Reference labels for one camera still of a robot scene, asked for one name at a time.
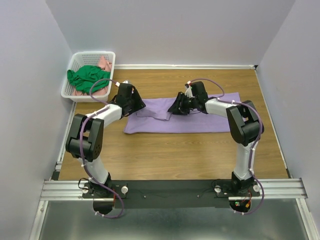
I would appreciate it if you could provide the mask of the purple t shirt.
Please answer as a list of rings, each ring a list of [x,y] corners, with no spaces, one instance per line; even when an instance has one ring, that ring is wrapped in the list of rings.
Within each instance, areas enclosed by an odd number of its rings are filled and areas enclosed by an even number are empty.
[[[146,107],[131,114],[123,130],[135,133],[228,133],[227,118],[215,114],[204,114],[193,110],[188,115],[174,115],[168,112],[175,98],[144,99]]]

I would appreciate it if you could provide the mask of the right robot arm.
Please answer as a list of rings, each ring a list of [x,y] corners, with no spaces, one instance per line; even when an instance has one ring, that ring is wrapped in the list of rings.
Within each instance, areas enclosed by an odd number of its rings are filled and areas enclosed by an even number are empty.
[[[223,100],[220,96],[209,97],[202,78],[188,81],[185,92],[179,92],[168,112],[187,116],[192,110],[207,115],[225,117],[228,121],[231,137],[237,143],[236,165],[228,181],[228,188],[241,196],[257,180],[254,174],[256,146],[264,132],[264,125],[252,101]]]

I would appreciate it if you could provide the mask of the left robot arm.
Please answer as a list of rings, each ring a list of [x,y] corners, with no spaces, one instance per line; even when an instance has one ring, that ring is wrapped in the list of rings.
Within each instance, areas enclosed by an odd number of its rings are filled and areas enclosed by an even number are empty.
[[[65,150],[81,162],[88,180],[94,184],[93,191],[101,198],[115,193],[101,160],[104,129],[146,106],[135,86],[127,82],[116,85],[118,92],[111,102],[90,114],[73,117],[65,143]]]

